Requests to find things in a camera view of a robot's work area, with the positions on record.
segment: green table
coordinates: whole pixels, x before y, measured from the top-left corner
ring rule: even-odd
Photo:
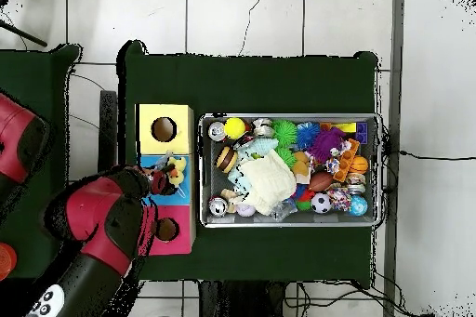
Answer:
[[[13,246],[18,263],[9,277],[39,276],[56,255],[59,243],[40,230],[40,214],[67,180],[67,72],[79,57],[79,46],[51,52],[0,50],[0,88],[21,105],[46,119],[54,142],[41,171],[28,183],[15,209],[0,223],[0,242]]]
[[[377,58],[214,58],[148,55],[140,41],[119,53],[119,156],[136,163],[136,103],[187,104],[207,112],[373,112]],[[150,257],[153,280],[356,279],[370,285],[371,228],[206,229],[192,253]]]

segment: orange basketball toy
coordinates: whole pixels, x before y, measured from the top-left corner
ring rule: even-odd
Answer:
[[[349,172],[364,174],[368,169],[368,162],[365,157],[355,156],[350,164]]]

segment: brown ball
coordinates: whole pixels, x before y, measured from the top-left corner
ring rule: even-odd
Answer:
[[[333,181],[332,175],[328,172],[317,172],[311,176],[311,182],[308,189],[313,192],[323,192]]]

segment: round hole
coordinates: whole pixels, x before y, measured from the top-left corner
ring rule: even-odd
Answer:
[[[159,142],[170,142],[177,135],[177,125],[170,117],[159,117],[153,121],[151,132]]]
[[[155,236],[163,242],[173,241],[179,235],[179,225],[172,218],[161,218],[155,228]]]

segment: soccer ball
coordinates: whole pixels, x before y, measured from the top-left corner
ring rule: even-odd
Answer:
[[[327,213],[331,210],[331,199],[325,192],[316,192],[311,200],[312,210],[316,213]]]

